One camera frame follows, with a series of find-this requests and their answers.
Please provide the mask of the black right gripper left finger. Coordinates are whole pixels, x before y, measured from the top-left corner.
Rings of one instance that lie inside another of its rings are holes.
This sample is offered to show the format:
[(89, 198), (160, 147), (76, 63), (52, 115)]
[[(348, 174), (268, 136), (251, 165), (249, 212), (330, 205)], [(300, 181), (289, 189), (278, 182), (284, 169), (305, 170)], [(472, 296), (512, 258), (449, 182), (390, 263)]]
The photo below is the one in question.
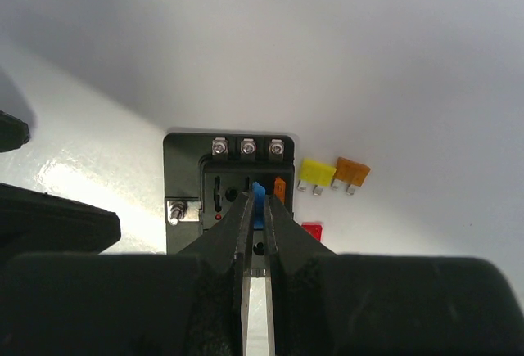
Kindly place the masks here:
[(255, 198), (174, 255), (26, 254), (1, 274), (4, 355), (243, 355)]

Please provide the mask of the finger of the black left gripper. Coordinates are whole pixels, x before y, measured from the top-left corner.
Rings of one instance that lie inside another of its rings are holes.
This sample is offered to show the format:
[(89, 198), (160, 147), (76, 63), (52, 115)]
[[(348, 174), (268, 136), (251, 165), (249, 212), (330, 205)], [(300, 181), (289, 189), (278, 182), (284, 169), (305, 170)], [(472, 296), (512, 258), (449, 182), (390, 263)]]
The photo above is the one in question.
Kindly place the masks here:
[(1, 185), (2, 262), (27, 253), (100, 253), (120, 238), (120, 219), (113, 212)]
[(24, 144), (29, 142), (31, 135), (27, 123), (3, 111), (1, 112), (0, 122), (1, 152), (20, 149)]

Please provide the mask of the blue blade fuse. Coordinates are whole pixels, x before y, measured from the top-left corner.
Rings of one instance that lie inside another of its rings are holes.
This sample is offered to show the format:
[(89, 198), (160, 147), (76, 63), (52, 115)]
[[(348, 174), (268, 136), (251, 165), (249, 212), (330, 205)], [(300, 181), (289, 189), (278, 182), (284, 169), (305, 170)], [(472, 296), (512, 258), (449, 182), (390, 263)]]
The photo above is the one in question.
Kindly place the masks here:
[(260, 183), (253, 182), (252, 191), (255, 194), (254, 229), (262, 230), (264, 228), (264, 201), (265, 201), (265, 196), (266, 196), (266, 190)]

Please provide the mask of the black fuse box base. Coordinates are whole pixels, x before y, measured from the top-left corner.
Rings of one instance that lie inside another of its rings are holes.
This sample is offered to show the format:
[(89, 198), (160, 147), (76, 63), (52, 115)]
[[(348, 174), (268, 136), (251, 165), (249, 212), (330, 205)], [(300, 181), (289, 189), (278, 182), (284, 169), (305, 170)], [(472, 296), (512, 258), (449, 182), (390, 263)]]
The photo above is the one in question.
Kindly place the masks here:
[(292, 212), (295, 148), (287, 135), (167, 134), (163, 141), (167, 252), (179, 252), (211, 229), (253, 182), (274, 195), (274, 179), (283, 178), (284, 206)]

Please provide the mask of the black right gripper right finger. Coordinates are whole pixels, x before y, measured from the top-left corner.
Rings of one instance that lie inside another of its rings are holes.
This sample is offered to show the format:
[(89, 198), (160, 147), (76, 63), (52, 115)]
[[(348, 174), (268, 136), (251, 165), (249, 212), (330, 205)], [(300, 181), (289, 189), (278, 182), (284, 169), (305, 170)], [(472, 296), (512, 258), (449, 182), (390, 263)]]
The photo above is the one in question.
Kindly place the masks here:
[(272, 355), (520, 355), (505, 276), (471, 257), (339, 255), (264, 203)]

